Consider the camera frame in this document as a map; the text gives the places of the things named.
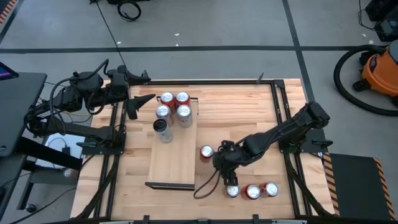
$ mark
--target black mat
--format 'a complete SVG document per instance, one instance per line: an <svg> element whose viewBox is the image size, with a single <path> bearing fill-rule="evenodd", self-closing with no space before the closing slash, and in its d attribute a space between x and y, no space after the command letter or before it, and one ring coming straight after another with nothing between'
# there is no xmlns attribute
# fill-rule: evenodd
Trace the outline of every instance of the black mat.
<svg viewBox="0 0 398 224"><path fill-rule="evenodd" d="M377 159L330 154L340 216L395 219L386 180Z"/></svg>
<svg viewBox="0 0 398 224"><path fill-rule="evenodd" d="M2 14L2 16L5 16L5 17L9 16L9 14L11 13L11 9L14 7L13 5L15 6L15 3L11 2L11 0L0 0L0 14Z"/></svg>

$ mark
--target black hose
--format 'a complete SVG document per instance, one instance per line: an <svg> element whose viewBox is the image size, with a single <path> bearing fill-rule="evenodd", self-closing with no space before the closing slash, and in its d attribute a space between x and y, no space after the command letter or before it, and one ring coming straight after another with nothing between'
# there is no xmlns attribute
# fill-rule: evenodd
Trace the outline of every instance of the black hose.
<svg viewBox="0 0 398 224"><path fill-rule="evenodd" d="M121 10L121 7L124 4L132 4L134 7L136 7L138 9L138 15L136 17L130 17L129 15L127 15L127 13L123 12ZM132 22L132 21L136 21L138 18L140 18L140 16L141 16L141 8L139 7L139 5L135 1L124 0L124 1L121 1L118 4L118 13L119 13L119 16L122 17L122 19L124 19L125 21Z"/></svg>
<svg viewBox="0 0 398 224"><path fill-rule="evenodd" d="M398 116L397 110L385 110L385 109L377 108L375 106L371 106L371 105L355 98L353 95L348 93L348 91L344 88L343 84L341 84L340 72L341 72L342 66L351 56L353 56L354 54L356 54L358 52L362 52L362 51L370 51L370 52L374 52L375 54L383 54L386 51L386 49L384 47L379 47L379 46L375 46L375 45L362 45L362 46L359 46L359 47L345 53L340 58L340 60L337 62L335 71L333 72L333 80L335 81L335 85L336 85L338 92L344 98L346 98L348 101L350 101L352 104L354 104L368 112L383 115L383 116Z"/></svg>

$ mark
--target white can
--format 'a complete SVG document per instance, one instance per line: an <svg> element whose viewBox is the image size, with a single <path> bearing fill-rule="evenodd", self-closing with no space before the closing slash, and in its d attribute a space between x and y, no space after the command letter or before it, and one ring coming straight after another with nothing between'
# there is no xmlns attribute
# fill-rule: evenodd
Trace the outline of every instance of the white can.
<svg viewBox="0 0 398 224"><path fill-rule="evenodd" d="M181 105L177 109L177 118L181 127L189 128L192 125L192 109L189 105Z"/></svg>
<svg viewBox="0 0 398 224"><path fill-rule="evenodd" d="M159 119L164 119L169 127L173 125L174 121L172 117L172 111L169 106L161 104L156 108L155 112L156 117Z"/></svg>
<svg viewBox="0 0 398 224"><path fill-rule="evenodd" d="M172 131L164 119L157 119L154 122L154 131L162 142L168 143L173 140Z"/></svg>

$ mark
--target computer monitor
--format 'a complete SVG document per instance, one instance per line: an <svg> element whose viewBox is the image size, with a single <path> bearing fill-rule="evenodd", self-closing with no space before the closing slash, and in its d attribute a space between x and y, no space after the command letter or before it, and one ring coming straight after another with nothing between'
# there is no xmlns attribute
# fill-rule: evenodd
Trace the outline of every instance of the computer monitor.
<svg viewBox="0 0 398 224"><path fill-rule="evenodd" d="M18 78L18 73L7 67L5 64L0 62L0 80L6 80L10 78Z"/></svg>

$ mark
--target black cable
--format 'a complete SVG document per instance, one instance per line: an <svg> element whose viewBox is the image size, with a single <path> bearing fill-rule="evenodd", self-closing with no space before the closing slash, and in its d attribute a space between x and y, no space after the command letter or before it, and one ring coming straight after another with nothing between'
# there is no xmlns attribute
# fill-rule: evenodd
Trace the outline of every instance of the black cable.
<svg viewBox="0 0 398 224"><path fill-rule="evenodd" d="M37 213L39 213L39 212L41 212L42 210L46 209L48 206L52 205L54 202L56 202L58 199L60 199L60 198L61 198L62 196L64 196L66 193L68 193L68 192L71 191L71 190L75 190L75 189L76 189L76 187L74 187L74 188L72 188L72 189L69 189L69 190L65 191L64 193L62 193L61 195L59 195L56 199L54 199L52 202L50 202L50 203L44 205L42 208L36 210L34 213L31 213L30 215L27 215L27 216L25 216L24 218L20 218L20 219L18 219L18 220L16 220L16 221L12 222L12 223L10 223L10 224L16 224L16 223L22 222L22 221L24 221L25 219L30 218L30 217L36 215Z"/></svg>
<svg viewBox="0 0 398 224"><path fill-rule="evenodd" d="M345 53L337 62L335 71L333 72L333 81L335 82L337 91L346 98L352 104L375 114L383 115L383 116L398 116L398 110L385 110L382 108L377 108L375 106L369 105L351 95L343 86L340 79L341 68L343 67L344 63L354 54L362 51L370 51L374 52L375 54L383 54L386 49L384 47L379 47L376 45L362 45L356 47L353 50L348 51Z"/></svg>
<svg viewBox="0 0 398 224"><path fill-rule="evenodd" d="M115 162L112 165L111 170L107 174L106 178L104 179L103 184L101 187L97 190L97 192L94 194L93 198L90 200L88 205L83 209L83 211L76 216L75 218L80 219L80 218L88 218L93 211L95 205L98 203L102 195L104 194L104 191L106 190L107 186L109 183L113 180L115 175L117 174L117 165Z"/></svg>
<svg viewBox="0 0 398 224"><path fill-rule="evenodd" d="M105 75L107 75L107 73L106 73L106 68L108 67L108 64L109 64L109 59L105 59L105 61L103 61L102 63L101 63L101 65L99 65L98 66L98 68L96 68L95 70L94 70L94 72L92 72L91 74L89 74L87 77L85 77L85 78L77 78L76 80L79 80L79 81L83 81L83 80L87 80L87 79L90 79L92 76L94 76L95 74L97 74L100 70L101 70L101 68L102 67L104 67L104 74Z"/></svg>
<svg viewBox="0 0 398 224"><path fill-rule="evenodd" d="M72 122L73 124L75 124L75 123L84 123L84 122L86 122L86 121L88 121L90 118L92 118L93 117L93 115L91 115L91 116L89 116L87 119L85 119L84 121L74 121L74 122Z"/></svg>
<svg viewBox="0 0 398 224"><path fill-rule="evenodd" d="M106 28L108 28L108 31L109 31L109 33L111 34L111 37L112 37L112 39L113 39L114 46L116 47L116 50L117 50L118 53L119 53L120 59L122 60L123 65L126 66L126 63L124 63L123 56L122 56L122 54L120 53L118 44L116 43L116 40L115 40L115 38L114 38L114 36L113 36L113 34L112 34L112 31L111 31L111 29L109 28L108 23L106 22L106 19L105 19L105 17L104 17L104 14L102 13L102 10L101 10L101 8L100 8L100 5L98 4L98 1L96 1L96 0L93 0L93 2L91 2L91 3L94 3L94 2L97 4L99 13L101 13L101 17L102 17L102 19L104 20L104 23L105 23L105 25L106 25Z"/></svg>
<svg viewBox="0 0 398 224"><path fill-rule="evenodd" d="M319 216L332 216L331 213L329 213L328 211L326 211L323 208L321 203L318 202L318 200L313 196L313 194L308 189L308 187L305 185L305 183L301 180L301 178L299 177L299 175L297 174L296 170L293 167L292 161L289 160L288 163L286 163L286 170L287 170L287 173L294 179L296 184L300 187L300 190L304 194L304 196L306 196L306 198L308 198L308 201L310 202L310 204L312 205L314 210L318 213L318 215Z"/></svg>
<svg viewBox="0 0 398 224"><path fill-rule="evenodd" d="M51 84L51 85L55 85L54 83L51 83L51 82L45 82L45 83L48 83L48 84ZM59 85L59 86L62 86L62 87L67 87L67 86L64 86L64 85Z"/></svg>
<svg viewBox="0 0 398 224"><path fill-rule="evenodd" d="M127 13L125 13L125 12L121 9L122 5L124 5L124 4L132 4L135 8L137 8L137 10L138 10L138 15L135 16L135 17L130 17ZM121 1L121 2L118 4L118 13L119 13L119 16L120 16L122 19L124 19L125 21L132 22L132 21L136 21L138 18L141 17L141 8L139 7L139 5L138 5L135 1L132 1L132 0L124 0L124 1Z"/></svg>
<svg viewBox="0 0 398 224"><path fill-rule="evenodd" d="M50 119L52 119L53 121L54 121L54 123L55 123L55 126L57 127L57 129L58 129L58 131L59 131L59 133L61 134L61 135L66 135L66 127L65 127L65 122L64 122L64 120L63 120L63 118L62 118L62 116L61 116L61 114L57 111L57 110L55 110L56 111L56 113L59 115L59 117L60 117L60 119L61 119L61 122L62 122L62 126L63 126L63 130L61 130L60 129L60 127L58 126L58 123L55 121L55 116L54 116L54 103L53 103L53 101L54 101L54 92L55 92L55 89L60 85L60 84L62 84L62 83L64 83L64 82L67 82L67 81L70 81L70 80L74 80L75 78L66 78L66 79L63 79L63 80L61 80L61 81L59 81L57 84L55 84L54 85L54 87L52 88L52 90L51 90L51 93L50 93L50 100L49 100L49 104L50 104L50 114L51 114L51 118Z"/></svg>
<svg viewBox="0 0 398 224"><path fill-rule="evenodd" d="M105 90L105 96L103 97L101 106L100 106L100 108L98 109L98 111L91 112L89 107L90 107L90 102L91 102L91 100L93 99L94 95L95 95L95 92L93 92L93 93L90 95L90 97L88 98L87 104L86 104L87 112L88 112L89 114L91 114L91 115L100 114L100 113L102 112L102 110L105 108L106 99L107 99L107 97L108 97L108 89Z"/></svg>
<svg viewBox="0 0 398 224"><path fill-rule="evenodd" d="M53 139L53 140L51 140L51 141L49 142L49 144L48 144L47 147L50 147L51 143L54 142L54 141L57 140L57 139L61 139L61 140L63 141L63 143L65 143L65 147L68 146L68 145L67 145L67 142L66 142L63 138L55 138L55 139Z"/></svg>
<svg viewBox="0 0 398 224"><path fill-rule="evenodd" d="M377 32L377 33L380 33L380 34L388 34L388 33L386 33L386 32L382 32L382 31L376 30L376 26L377 26L377 23L378 23L378 22L376 22L376 25L374 25L374 27L368 27L368 26L364 25L363 22L362 22L362 12L363 12L365 9L362 9L361 0L358 0L358 4L359 4L359 12L358 12L358 23L359 23L359 25L360 25L361 27L363 27L363 28L367 28L367 29L369 29L369 30L371 30L371 31L374 31L374 32Z"/></svg>
<svg viewBox="0 0 398 224"><path fill-rule="evenodd" d="M70 118L70 123L73 123L73 118L72 118L72 116L70 116L69 113L64 113L64 114L68 115L68 117Z"/></svg>
<svg viewBox="0 0 398 224"><path fill-rule="evenodd" d="M116 125L114 128L116 129L117 127L123 127L123 131L126 131L126 130L127 130L127 126L124 125L124 124L118 124L118 125Z"/></svg>
<svg viewBox="0 0 398 224"><path fill-rule="evenodd" d="M54 142L55 140L57 140L57 139L61 139L62 141L63 141L63 143L65 143L65 146L64 147L67 147L68 145L67 145L67 142L63 139L63 138L55 138L55 139L53 139L53 140L51 140L50 142L49 142L49 144L47 145L47 147L50 147L50 145L51 145L51 143L52 142Z"/></svg>
<svg viewBox="0 0 398 224"><path fill-rule="evenodd" d="M214 176L216 175L217 172L218 172L217 181L216 181L216 184L214 185L214 187L212 188L212 190L209 191L209 192L208 192L207 194L205 194L205 195L202 195L202 196L197 197L197 193L198 193L202 188L204 188L208 183L210 183L210 181L214 178ZM220 177L221 177L221 172L219 172L218 170L216 170L216 171L214 172L214 174L213 174L202 186L200 186L200 187L198 188L198 190L194 191L194 193L193 193L193 198L194 198L194 199L203 199L203 198L205 198L205 197L211 195L211 194L216 190L217 185L218 185L218 182L220 181Z"/></svg>
<svg viewBox="0 0 398 224"><path fill-rule="evenodd" d="M29 174L31 174L31 173L32 173L32 172L29 172L29 173L27 173L27 174L20 175L19 177L16 177L16 178L14 178L14 179L8 180L8 181L5 182L4 184L2 184L2 186L0 186L0 189L3 188L6 184L10 183L11 181L17 180L17 179L19 179L20 177L29 175Z"/></svg>

